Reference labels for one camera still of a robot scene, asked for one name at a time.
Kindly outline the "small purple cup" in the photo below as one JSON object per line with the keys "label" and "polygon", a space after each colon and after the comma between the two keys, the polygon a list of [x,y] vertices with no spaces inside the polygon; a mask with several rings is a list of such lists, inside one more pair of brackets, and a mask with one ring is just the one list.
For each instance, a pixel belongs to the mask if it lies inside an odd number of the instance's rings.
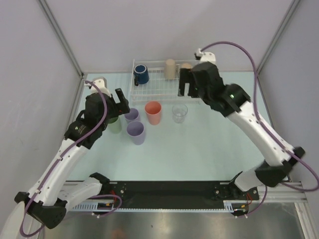
{"label": "small purple cup", "polygon": [[124,114],[124,117],[127,123],[130,123],[133,121],[140,121],[140,113],[135,108],[130,108],[130,112],[127,114]]}

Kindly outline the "green cup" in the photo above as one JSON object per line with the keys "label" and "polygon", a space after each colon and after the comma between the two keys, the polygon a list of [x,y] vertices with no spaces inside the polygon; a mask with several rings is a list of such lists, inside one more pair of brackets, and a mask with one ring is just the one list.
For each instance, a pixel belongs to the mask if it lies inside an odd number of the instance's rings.
{"label": "green cup", "polygon": [[122,130],[121,120],[119,117],[115,117],[109,120],[107,129],[113,134],[119,134]]}

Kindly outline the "large purple cup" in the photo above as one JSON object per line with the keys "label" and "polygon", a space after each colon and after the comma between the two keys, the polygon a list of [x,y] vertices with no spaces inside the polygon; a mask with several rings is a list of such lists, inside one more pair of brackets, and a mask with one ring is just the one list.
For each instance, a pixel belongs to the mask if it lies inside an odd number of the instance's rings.
{"label": "large purple cup", "polygon": [[127,125],[127,134],[135,145],[142,145],[145,141],[145,126],[140,121],[132,121]]}

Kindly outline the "pink cup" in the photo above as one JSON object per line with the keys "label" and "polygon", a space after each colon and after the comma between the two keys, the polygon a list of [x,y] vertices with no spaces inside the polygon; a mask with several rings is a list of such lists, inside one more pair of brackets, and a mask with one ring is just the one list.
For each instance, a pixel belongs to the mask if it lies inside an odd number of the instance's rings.
{"label": "pink cup", "polygon": [[161,104],[157,101],[150,101],[145,105],[145,112],[150,124],[157,125],[160,123],[161,110]]}

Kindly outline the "clear glass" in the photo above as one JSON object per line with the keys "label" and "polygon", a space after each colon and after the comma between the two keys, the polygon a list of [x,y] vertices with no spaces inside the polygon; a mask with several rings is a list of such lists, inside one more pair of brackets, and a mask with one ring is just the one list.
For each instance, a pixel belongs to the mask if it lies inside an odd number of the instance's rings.
{"label": "clear glass", "polygon": [[175,123],[183,123],[187,113],[188,107],[184,104],[178,104],[172,107],[172,118]]}

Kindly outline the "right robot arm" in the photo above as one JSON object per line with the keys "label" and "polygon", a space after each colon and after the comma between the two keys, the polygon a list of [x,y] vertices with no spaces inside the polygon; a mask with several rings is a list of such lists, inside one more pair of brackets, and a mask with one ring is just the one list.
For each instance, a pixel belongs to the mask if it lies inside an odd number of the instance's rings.
{"label": "right robot arm", "polygon": [[303,157],[302,147],[293,147],[279,137],[259,113],[245,90],[237,84],[226,85],[219,75],[216,65],[203,62],[191,69],[179,71],[178,95],[184,96],[185,84],[189,84],[188,95],[201,98],[214,111],[236,124],[257,146],[264,161],[252,169],[238,173],[231,181],[230,195],[241,200],[254,187],[265,185],[276,187],[292,171],[297,161],[295,156]]}

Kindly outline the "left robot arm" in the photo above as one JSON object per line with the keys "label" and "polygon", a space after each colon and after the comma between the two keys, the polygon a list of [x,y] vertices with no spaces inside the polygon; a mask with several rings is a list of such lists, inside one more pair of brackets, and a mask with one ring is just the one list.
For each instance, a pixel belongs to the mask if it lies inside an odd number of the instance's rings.
{"label": "left robot arm", "polygon": [[18,192],[15,196],[15,202],[24,202],[27,213],[43,226],[53,229],[76,205],[95,196],[105,199],[111,193],[110,180],[97,172],[69,192],[62,193],[61,189],[77,162],[102,136],[110,120],[130,111],[122,90],[117,88],[115,92],[118,103],[106,90],[86,97],[85,109],[70,124],[59,151],[42,177],[29,191]]}

